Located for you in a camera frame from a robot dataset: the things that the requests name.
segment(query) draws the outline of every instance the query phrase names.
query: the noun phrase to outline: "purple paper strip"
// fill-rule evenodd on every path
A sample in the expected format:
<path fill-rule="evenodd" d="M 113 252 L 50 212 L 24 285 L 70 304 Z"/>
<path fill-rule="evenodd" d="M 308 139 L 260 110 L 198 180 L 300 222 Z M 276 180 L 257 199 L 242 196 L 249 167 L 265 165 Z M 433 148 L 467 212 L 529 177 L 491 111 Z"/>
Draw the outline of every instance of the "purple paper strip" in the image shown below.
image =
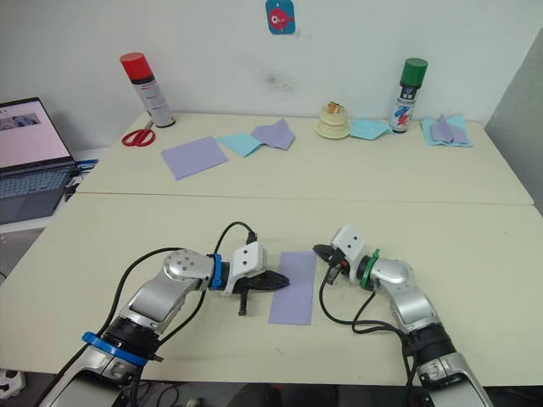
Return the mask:
<path fill-rule="evenodd" d="M 462 144 L 469 143 L 466 132 L 463 129 L 456 127 L 455 125 L 449 125 L 449 127 L 451 128 L 453 142 L 461 142 Z"/>
<path fill-rule="evenodd" d="M 178 181 L 228 161 L 213 137 L 168 148 L 162 152 L 162 157 Z"/>
<path fill-rule="evenodd" d="M 285 119 L 280 119 L 275 125 L 259 125 L 251 136 L 260 140 L 268 147 L 287 150 L 294 140 L 294 133 L 288 128 Z"/>
<path fill-rule="evenodd" d="M 453 135 L 451 127 L 446 121 L 438 121 L 430 126 L 432 138 L 436 142 L 452 142 Z"/>
<path fill-rule="evenodd" d="M 315 266 L 312 251 L 281 253 L 279 272 L 288 277 L 290 285 L 274 292 L 269 324 L 311 324 Z"/>

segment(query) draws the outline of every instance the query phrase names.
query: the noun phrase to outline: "green cap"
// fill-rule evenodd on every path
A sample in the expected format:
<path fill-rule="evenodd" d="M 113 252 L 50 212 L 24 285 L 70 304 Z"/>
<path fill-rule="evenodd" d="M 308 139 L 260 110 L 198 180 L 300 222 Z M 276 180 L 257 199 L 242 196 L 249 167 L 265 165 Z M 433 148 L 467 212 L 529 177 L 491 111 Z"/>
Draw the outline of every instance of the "green cap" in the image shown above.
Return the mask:
<path fill-rule="evenodd" d="M 424 74 L 428 68 L 428 62 L 420 58 L 406 59 L 404 71 L 401 73 L 401 82 L 406 85 L 421 86 Z"/>

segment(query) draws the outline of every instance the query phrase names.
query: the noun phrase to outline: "laptop keyboard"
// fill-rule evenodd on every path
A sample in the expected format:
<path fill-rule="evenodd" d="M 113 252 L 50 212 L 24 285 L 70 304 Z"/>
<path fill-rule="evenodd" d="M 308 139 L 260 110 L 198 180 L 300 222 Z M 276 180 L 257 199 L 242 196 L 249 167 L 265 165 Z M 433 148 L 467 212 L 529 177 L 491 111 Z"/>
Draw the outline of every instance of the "laptop keyboard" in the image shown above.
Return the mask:
<path fill-rule="evenodd" d="M 0 178 L 0 198 L 18 197 L 34 192 L 52 191 L 64 187 L 70 169 L 37 172 Z"/>

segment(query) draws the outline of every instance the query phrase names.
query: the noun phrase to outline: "blue sticker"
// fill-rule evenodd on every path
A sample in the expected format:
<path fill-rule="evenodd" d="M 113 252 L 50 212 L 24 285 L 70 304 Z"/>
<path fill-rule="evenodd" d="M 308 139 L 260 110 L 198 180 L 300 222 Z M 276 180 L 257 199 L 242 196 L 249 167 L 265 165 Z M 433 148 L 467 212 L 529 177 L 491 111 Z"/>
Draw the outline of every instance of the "blue sticker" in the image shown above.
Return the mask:
<path fill-rule="evenodd" d="M 266 15 L 272 34 L 294 34 L 296 31 L 294 5 L 291 0 L 267 0 Z"/>

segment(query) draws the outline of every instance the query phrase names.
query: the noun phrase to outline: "cable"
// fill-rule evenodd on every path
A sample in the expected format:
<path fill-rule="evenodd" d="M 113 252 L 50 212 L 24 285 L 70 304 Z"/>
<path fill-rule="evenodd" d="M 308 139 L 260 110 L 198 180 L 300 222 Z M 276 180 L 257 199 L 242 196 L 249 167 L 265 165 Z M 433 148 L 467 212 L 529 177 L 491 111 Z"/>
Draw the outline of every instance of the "cable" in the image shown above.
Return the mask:
<path fill-rule="evenodd" d="M 221 244 L 222 244 L 222 240 L 224 239 L 225 235 L 234 226 L 243 226 L 245 229 L 247 229 L 247 231 L 249 232 L 249 236 L 247 238 L 247 244 L 249 244 L 251 242 L 254 242 L 256 240 L 256 233 L 255 233 L 255 231 L 253 231 L 253 229 L 251 229 L 246 223 L 244 223 L 242 221 L 234 221 L 230 225 L 228 225 L 225 228 L 225 230 L 222 232 L 222 234 L 219 236 L 219 240 L 217 241 L 217 244 L 216 244 L 215 250 L 214 250 L 215 254 L 218 253 L 219 248 L 221 247 Z M 156 254 L 163 253 L 163 252 L 172 252 L 172 251 L 181 250 L 181 249 L 182 248 L 159 248 L 159 249 L 156 249 L 156 250 L 154 250 L 152 252 L 149 252 L 149 253 L 143 255 L 142 257 L 140 257 L 139 259 L 137 259 L 131 265 L 128 266 L 128 268 L 125 270 L 122 277 L 120 278 L 119 283 L 117 284 L 117 288 L 115 290 L 115 295 L 114 295 L 113 301 L 111 303 L 111 307 L 109 309 L 108 316 L 106 317 L 106 319 L 105 319 L 104 323 L 102 324 L 102 326 L 100 327 L 100 329 L 96 332 L 97 337 L 100 337 L 105 332 L 105 330 L 108 328 L 109 324 L 111 323 L 111 321 L 115 317 L 115 313 L 116 313 L 117 307 L 119 305 L 120 295 L 122 294 L 122 290 L 123 290 L 123 287 L 125 286 L 126 279 L 132 273 L 134 268 L 136 268 L 136 266 L 138 266 L 140 263 L 142 263 L 144 260 L 148 259 L 151 256 L 154 256 Z M 188 318 L 184 322 L 182 322 L 179 326 L 174 328 L 174 330 L 172 332 L 170 332 L 166 337 L 164 337 L 163 339 L 161 339 L 159 341 L 159 345 L 158 345 L 159 347 L 162 346 L 168 340 L 170 340 L 176 333 L 178 333 L 182 328 L 184 328 L 194 318 L 194 316 L 196 316 L 196 314 L 198 314 L 198 312 L 202 308 L 202 304 L 204 303 L 205 293 L 206 293 L 206 291 L 203 291 L 202 294 L 200 295 L 200 300 L 198 301 L 198 304 L 196 305 L 196 308 L 194 309 L 192 314 L 189 315 Z M 36 402 L 36 406 L 38 406 L 43 401 L 45 396 L 59 382 L 60 377 L 62 377 L 62 375 L 70 368 L 70 366 L 81 356 L 81 354 L 85 351 L 87 346 L 88 346 L 88 344 L 86 343 L 76 354 L 74 354 L 71 357 L 71 359 L 68 361 L 68 363 L 66 363 L 62 367 L 62 369 L 60 369 L 59 373 L 57 373 L 57 375 L 54 377 L 54 379 L 49 383 L 49 385 L 42 392 L 42 395 L 40 396 L 40 398 Z M 131 407 L 137 407 L 137 387 L 138 387 L 139 379 L 141 378 L 142 372 L 143 372 L 143 368 L 138 367 L 138 369 L 136 371 L 136 375 L 134 376 L 134 379 L 132 381 L 132 385 L 131 385 Z"/>
<path fill-rule="evenodd" d="M 143 394 L 140 395 L 140 394 L 139 394 L 139 390 L 140 390 L 141 387 L 144 387 L 144 386 L 147 386 L 147 387 L 146 387 L 145 390 L 143 391 Z M 152 387 L 152 386 L 153 386 L 153 385 L 151 384 L 151 382 L 142 382 L 142 381 L 140 380 L 140 382 L 137 384 L 137 402 L 138 402 L 138 403 L 141 403 L 141 401 L 145 398 L 145 396 L 148 395 L 148 393 L 149 393 L 149 391 L 151 390 L 151 387 Z"/>
<path fill-rule="evenodd" d="M 323 300 L 323 293 L 324 293 L 324 287 L 326 286 L 326 281 L 328 279 L 328 276 L 330 274 L 330 272 L 332 271 L 332 268 L 333 267 L 328 267 L 328 271 L 326 273 L 326 275 L 324 276 L 324 279 L 322 280 L 322 284 L 321 284 L 321 287 L 319 288 L 319 303 L 321 304 L 321 308 L 322 308 L 322 312 L 324 312 L 324 314 L 328 317 L 328 319 L 334 321 L 336 324 L 340 324 L 340 325 L 348 325 L 348 326 L 356 326 L 356 325 L 377 325 L 375 326 L 374 328 L 379 328 L 379 329 L 372 329 L 372 328 L 368 328 L 370 329 L 371 331 L 369 332 L 374 332 L 374 331 L 391 331 L 391 332 L 394 332 L 396 335 L 398 335 L 401 339 L 404 338 L 405 336 L 405 333 L 400 331 L 398 328 L 396 328 L 395 326 L 392 326 L 391 324 L 389 324 L 388 322 L 384 322 L 384 321 L 379 321 L 379 320 L 360 320 L 360 321 L 357 321 L 357 320 L 354 320 L 354 321 L 344 321 L 344 320 L 340 320 L 336 317 L 334 317 L 333 315 L 331 315 L 327 308 L 326 308 L 326 305 L 324 304 L 324 300 Z"/>
<path fill-rule="evenodd" d="M 113 320 L 113 317 L 115 316 L 115 313 L 117 311 L 117 306 L 119 305 L 119 299 L 120 294 L 122 293 L 122 289 L 125 286 L 126 279 L 132 273 L 132 270 L 139 265 L 144 260 L 148 259 L 151 256 L 154 256 L 158 253 L 163 252 L 175 252 L 176 250 L 181 250 L 181 248 L 157 248 L 156 250 L 153 250 L 152 252 L 149 252 L 147 254 L 144 254 L 142 257 L 134 261 L 131 265 L 128 266 L 128 268 L 125 270 L 124 274 L 119 280 L 119 284 L 117 284 L 117 289 L 115 290 L 115 296 L 113 297 L 113 302 L 111 303 L 111 308 L 109 309 L 109 314 L 107 318 L 105 319 L 104 324 L 102 327 L 96 332 L 96 336 L 99 337 L 104 333 L 104 331 L 107 329 L 111 321 Z"/>
<path fill-rule="evenodd" d="M 356 312 L 355 318 L 352 321 L 340 320 L 340 319 L 334 317 L 332 314 L 330 314 L 330 312 L 326 308 L 326 305 L 324 304 L 323 293 L 324 293 L 324 287 L 327 284 L 326 281 L 328 279 L 328 276 L 332 272 L 332 269 L 333 269 L 333 266 L 328 267 L 326 275 L 322 279 L 322 283 L 321 283 L 321 286 L 319 288 L 319 303 L 321 305 L 322 312 L 324 312 L 324 314 L 326 315 L 326 317 L 329 320 L 331 320 L 331 321 L 333 321 L 333 322 L 335 322 L 337 324 L 340 324 L 340 325 L 348 325 L 348 326 L 350 326 L 352 332 L 354 332 L 354 333 L 356 333 L 358 335 L 363 335 L 363 334 L 366 334 L 366 333 L 378 332 L 378 331 L 388 331 L 388 332 L 393 332 L 398 336 L 398 338 L 401 341 L 401 345 L 402 345 L 402 347 L 401 347 L 401 356 L 402 356 L 402 359 L 403 359 L 403 362 L 404 362 L 404 367 L 406 369 L 406 376 L 407 376 L 407 381 L 406 381 L 406 405 L 408 405 L 409 404 L 409 399 L 411 397 L 411 389 L 412 389 L 412 386 L 413 386 L 413 380 L 415 378 L 415 373 L 417 371 L 417 358 L 413 357 L 413 365 L 410 368 L 409 361 L 407 360 L 407 355 L 406 355 L 406 352 L 405 352 L 405 341 L 406 341 L 407 335 L 403 331 L 396 328 L 395 326 L 392 326 L 391 324 L 389 324 L 388 322 L 379 321 L 379 320 L 358 320 L 358 318 L 360 317 L 360 315 L 362 314 L 364 309 L 366 309 L 366 307 L 375 298 L 376 293 L 374 291 L 369 296 L 369 298 L 364 302 L 364 304 L 360 307 L 360 309 Z M 356 329 L 356 326 L 358 326 L 358 325 L 370 325 L 370 327 L 369 328 L 364 328 L 364 329 Z"/>
<path fill-rule="evenodd" d="M 168 342 L 176 333 L 178 333 L 181 329 L 183 329 L 188 324 L 188 322 L 190 322 L 196 316 L 196 314 L 198 314 L 198 311 L 200 311 L 200 308 L 202 308 L 202 304 L 204 303 L 206 293 L 207 291 L 203 291 L 200 294 L 200 300 L 198 301 L 198 304 L 196 305 L 196 308 L 194 309 L 193 313 L 189 315 L 186 320 L 184 320 L 181 324 L 179 324 L 173 331 L 171 331 L 163 339 L 159 340 L 159 347 L 161 347 L 166 342 Z"/>
<path fill-rule="evenodd" d="M 159 397 L 156 399 L 156 407 L 161 407 L 160 402 L 162 401 L 162 398 L 166 393 L 168 393 L 168 390 L 175 390 L 176 391 L 176 399 L 169 405 L 169 407 L 175 407 L 179 399 L 181 398 L 181 390 L 179 390 L 179 387 L 175 384 L 172 384 L 162 390 L 162 393 L 160 393 Z"/>
<path fill-rule="evenodd" d="M 139 265 L 141 262 L 143 262 L 144 260 L 148 259 L 151 256 L 154 256 L 155 254 L 162 253 L 162 252 L 171 252 L 171 251 L 175 251 L 175 250 L 180 250 L 180 248 L 159 248 L 159 249 L 156 249 L 156 250 L 154 250 L 152 252 L 149 252 L 149 253 L 143 255 L 142 257 L 140 257 L 139 259 L 137 259 L 131 265 L 128 266 L 128 268 L 125 270 L 125 272 L 123 273 L 122 277 L 119 280 L 119 284 L 117 285 L 117 289 L 115 290 L 115 295 L 114 295 L 113 301 L 111 303 L 111 308 L 109 310 L 109 314 L 106 317 L 105 322 L 102 325 L 102 327 L 97 331 L 97 333 L 96 333 L 97 337 L 100 337 L 104 333 L 106 328 L 109 326 L 109 324 L 113 320 L 113 317 L 115 316 L 115 312 L 117 310 L 117 306 L 119 305 L 120 294 L 122 293 L 122 289 L 125 286 L 126 279 L 130 275 L 132 270 L 134 270 L 134 268 L 137 265 Z M 60 371 L 55 375 L 53 380 L 43 390 L 42 394 L 40 395 L 39 399 L 37 400 L 37 402 L 35 404 L 36 406 L 38 406 L 43 401 L 45 396 L 51 390 L 53 390 L 53 387 L 59 382 L 60 378 L 70 368 L 70 366 L 72 366 L 73 363 L 83 354 L 83 352 L 85 351 L 87 346 L 88 346 L 88 343 L 85 343 L 85 345 L 83 345 L 83 347 L 81 349 L 79 349 L 79 351 L 77 351 L 77 353 L 74 354 L 70 358 L 70 360 L 68 360 L 68 362 L 60 369 Z"/>
<path fill-rule="evenodd" d="M 231 224 L 229 224 L 227 227 L 225 227 L 224 231 L 222 231 L 221 235 L 219 236 L 219 239 L 217 240 L 217 244 L 215 245 L 215 250 L 213 250 L 214 254 L 219 253 L 219 248 L 221 248 L 221 244 L 222 244 L 222 241 L 224 240 L 224 237 L 227 235 L 227 233 L 230 231 L 230 229 L 232 229 L 234 226 L 242 226 L 249 232 L 249 236 L 247 237 L 247 243 L 248 244 L 251 243 L 251 241 L 256 240 L 255 231 L 253 231 L 253 229 L 251 229 L 251 227 L 249 225 L 247 225 L 246 223 L 244 223 L 242 221 L 239 221 L 239 220 L 236 220 L 236 221 L 232 222 Z M 162 346 L 167 341 L 169 341 L 176 333 L 178 333 L 182 328 L 184 328 L 196 316 L 196 314 L 198 314 L 198 312 L 202 308 L 202 304 L 204 303 L 206 293 L 207 293 L 207 291 L 202 292 L 202 294 L 200 295 L 200 300 L 198 301 L 198 304 L 196 305 L 196 308 L 194 309 L 192 314 L 189 315 L 188 318 L 185 321 L 183 321 L 176 328 L 174 328 L 168 335 L 166 335 L 164 338 L 160 339 L 159 347 Z"/>
<path fill-rule="evenodd" d="M 139 388 L 139 381 L 142 378 L 143 366 L 138 366 L 134 377 L 132 378 L 132 385 L 130 387 L 130 407 L 137 407 L 137 390 Z"/>
<path fill-rule="evenodd" d="M 230 225 L 228 225 L 224 231 L 222 231 L 222 234 L 219 236 L 219 240 L 217 240 L 217 244 L 215 245 L 215 250 L 213 250 L 213 253 L 219 253 L 219 248 L 222 244 L 222 239 L 224 239 L 224 236 L 228 233 L 230 229 L 232 229 L 234 226 L 243 226 L 247 231 L 249 232 L 249 237 L 247 238 L 247 244 L 251 243 L 250 240 L 253 242 L 256 240 L 256 233 L 253 231 L 253 229 L 250 228 L 249 225 L 247 225 L 244 222 L 241 222 L 239 220 L 236 220 L 235 222 L 232 222 Z"/>

